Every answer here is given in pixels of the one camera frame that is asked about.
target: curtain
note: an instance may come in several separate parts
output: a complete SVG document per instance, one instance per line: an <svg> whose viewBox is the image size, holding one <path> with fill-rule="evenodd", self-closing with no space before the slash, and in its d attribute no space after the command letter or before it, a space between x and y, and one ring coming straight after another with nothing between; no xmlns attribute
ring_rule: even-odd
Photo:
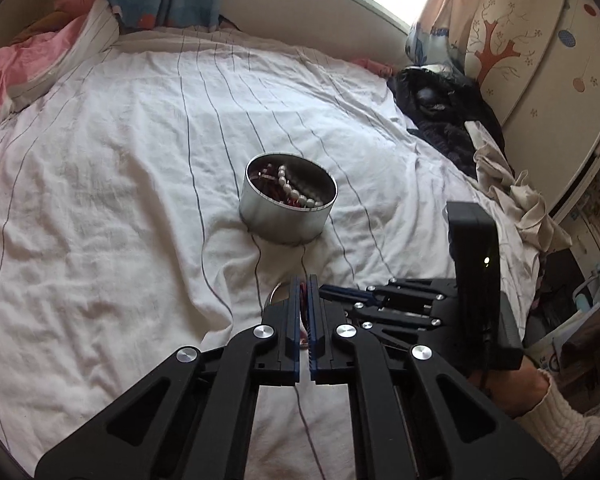
<svg viewBox="0 0 600 480"><path fill-rule="evenodd" d="M427 0L411 27L407 56L414 64L451 65L464 73L471 23L480 0Z"/></svg>

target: white bed sheet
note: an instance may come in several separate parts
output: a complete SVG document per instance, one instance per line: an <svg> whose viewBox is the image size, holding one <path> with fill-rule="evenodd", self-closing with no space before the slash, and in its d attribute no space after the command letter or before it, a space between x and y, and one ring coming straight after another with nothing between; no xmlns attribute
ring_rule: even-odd
<svg viewBox="0 0 600 480"><path fill-rule="evenodd" d="M260 320L276 283L453 276L443 209L500 235L520 330L537 251L412 126L385 81L310 49L164 29L120 37L0 126L0 438L39 457L175 349ZM238 216L245 165L300 153L336 178L324 233L296 248ZM247 478L353 478L344 387L263 388Z"/></svg>

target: beige cloth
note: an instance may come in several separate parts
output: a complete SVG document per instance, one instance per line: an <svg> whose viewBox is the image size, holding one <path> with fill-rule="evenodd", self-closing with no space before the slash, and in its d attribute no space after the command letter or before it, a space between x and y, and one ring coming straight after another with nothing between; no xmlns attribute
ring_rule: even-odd
<svg viewBox="0 0 600 480"><path fill-rule="evenodd" d="M514 178L504 155L482 124L467 121L464 127L476 148L478 189L500 204L523 241L543 253L570 247L571 237L549 216L544 197L531 187L526 170Z"/></svg>
<svg viewBox="0 0 600 480"><path fill-rule="evenodd" d="M549 381L544 399L516 422L534 437L560 464L567 476L589 452L600 436L600 415L576 412L558 391L551 374L540 370Z"/></svg>

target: round metal container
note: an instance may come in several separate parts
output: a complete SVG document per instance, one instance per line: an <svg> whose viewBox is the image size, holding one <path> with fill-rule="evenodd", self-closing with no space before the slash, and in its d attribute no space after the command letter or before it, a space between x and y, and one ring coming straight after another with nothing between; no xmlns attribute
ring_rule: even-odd
<svg viewBox="0 0 600 480"><path fill-rule="evenodd" d="M324 202L312 209L281 204L262 194L249 180L249 175L267 164L285 165L308 186L320 192ZM310 242L324 229L338 186L326 170L310 160L288 153L263 153L252 158L244 170L240 217L247 227L265 240L277 244L298 245Z"/></svg>

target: person's hand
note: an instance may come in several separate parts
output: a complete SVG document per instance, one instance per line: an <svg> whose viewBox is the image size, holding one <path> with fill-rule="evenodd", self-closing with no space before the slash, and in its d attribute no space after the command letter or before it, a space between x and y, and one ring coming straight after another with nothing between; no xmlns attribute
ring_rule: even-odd
<svg viewBox="0 0 600 480"><path fill-rule="evenodd" d="M482 372L472 373L468 381L480 386ZM512 418L534 409L549 391L549 381L536 369L531 360L523 358L519 370L490 370L486 388L491 400Z"/></svg>

